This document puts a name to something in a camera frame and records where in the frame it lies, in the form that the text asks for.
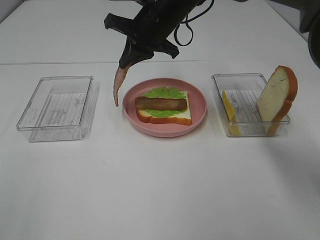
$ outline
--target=white table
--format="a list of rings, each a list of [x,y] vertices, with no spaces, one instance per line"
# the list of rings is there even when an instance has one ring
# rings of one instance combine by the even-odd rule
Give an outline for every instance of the white table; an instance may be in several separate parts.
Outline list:
[[[135,130],[122,106],[114,106],[113,78],[123,36],[104,31],[103,25],[100,30],[88,27],[87,18],[90,23],[103,20],[106,6],[127,17],[132,9],[90,2],[27,1],[0,25],[0,55],[5,56],[0,60],[7,63],[0,65],[0,239],[318,240],[320,70],[305,41],[263,1],[217,0],[219,10],[203,17],[214,31],[192,25],[197,47],[184,48],[173,62],[156,56],[153,61],[162,62],[133,66],[120,88],[122,99],[134,84],[170,77],[204,93],[208,111],[198,128],[176,138],[156,138]],[[63,20],[66,11],[60,7],[71,3],[72,17]],[[50,10],[41,8],[48,5]],[[44,47],[82,19],[76,13],[95,11],[81,22],[92,31],[93,42],[80,38],[77,26],[69,35],[72,44],[61,40]],[[56,34],[46,27],[54,23],[51,12],[59,16],[54,29],[61,32]],[[19,22],[29,25],[23,19],[30,20],[35,34],[19,28]],[[11,32],[10,25],[21,32]],[[46,34],[37,36],[41,31]],[[108,41],[114,38],[114,46],[102,50],[103,35]],[[90,61],[95,63],[48,64]],[[47,64],[19,64],[30,62]],[[213,102],[211,75],[256,72],[268,79],[279,64],[291,67],[299,80],[287,133],[227,137]],[[100,85],[90,136],[28,143],[16,124],[39,79],[74,75],[93,75]]]
[[[154,77],[180,78],[205,94],[203,123],[168,139],[135,130],[114,107],[116,63],[0,66],[0,239],[319,239],[319,70],[296,59],[287,64],[300,79],[292,123],[284,136],[260,138],[225,135],[211,74],[268,76],[273,62],[132,67],[121,99]],[[28,143],[15,125],[37,82],[70,75],[93,75],[100,84],[90,136]]]
[[[207,8],[209,0],[190,16]],[[105,29],[108,13],[134,18],[133,1],[28,0],[0,25],[0,64],[117,63],[126,36]],[[190,23],[191,45],[179,47],[175,61],[279,59],[309,56],[307,43],[264,0],[216,0],[213,8]],[[190,38],[180,27],[179,40]],[[168,38],[175,43],[172,36]],[[156,53],[149,61],[171,61]]]

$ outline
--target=pink plate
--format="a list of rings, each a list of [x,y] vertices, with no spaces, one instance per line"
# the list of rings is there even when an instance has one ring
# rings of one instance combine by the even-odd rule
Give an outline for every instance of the pink plate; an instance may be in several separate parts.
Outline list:
[[[141,96],[150,89],[164,86],[175,87],[180,91],[188,91],[191,125],[144,123],[138,119],[135,107],[136,97]],[[161,138],[177,137],[191,132],[202,122],[207,111],[206,98],[202,92],[190,83],[175,78],[154,78],[138,83],[125,94],[122,106],[125,115],[136,129],[145,134]]]

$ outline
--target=yellow cheese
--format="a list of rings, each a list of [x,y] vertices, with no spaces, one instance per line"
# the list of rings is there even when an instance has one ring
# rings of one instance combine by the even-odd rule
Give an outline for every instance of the yellow cheese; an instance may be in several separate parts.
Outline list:
[[[236,119],[236,110],[230,100],[228,99],[228,96],[225,91],[222,91],[222,102],[226,110],[226,114],[228,115],[230,122],[237,122]],[[233,136],[241,136],[240,130],[238,126],[229,126],[228,131]]]

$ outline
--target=bread slice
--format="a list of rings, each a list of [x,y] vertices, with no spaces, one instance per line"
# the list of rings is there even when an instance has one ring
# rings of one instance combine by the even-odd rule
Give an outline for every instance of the bread slice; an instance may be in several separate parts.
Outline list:
[[[144,123],[152,123],[152,124],[182,124],[182,125],[191,125],[191,112],[189,106],[189,97],[187,91],[181,91],[185,95],[187,108],[184,112],[179,112],[178,114],[173,114],[170,116],[154,116],[151,115],[147,110],[137,109],[136,115],[138,119]]]
[[[263,122],[280,122],[289,112],[298,92],[298,81],[291,68],[278,66],[257,100]],[[266,127],[267,135],[275,135],[279,124]]]

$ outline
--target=transparent storage box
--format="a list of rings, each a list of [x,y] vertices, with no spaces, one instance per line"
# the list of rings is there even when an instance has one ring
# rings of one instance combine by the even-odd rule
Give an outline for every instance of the transparent storage box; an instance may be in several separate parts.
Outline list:
[[[92,76],[43,77],[16,125],[29,142],[80,140],[91,128],[97,91]]]
[[[288,115],[279,122],[261,120],[256,103],[267,84],[262,74],[215,74],[212,80],[215,103],[227,136],[278,136],[290,123]],[[276,131],[270,133],[270,127]]]

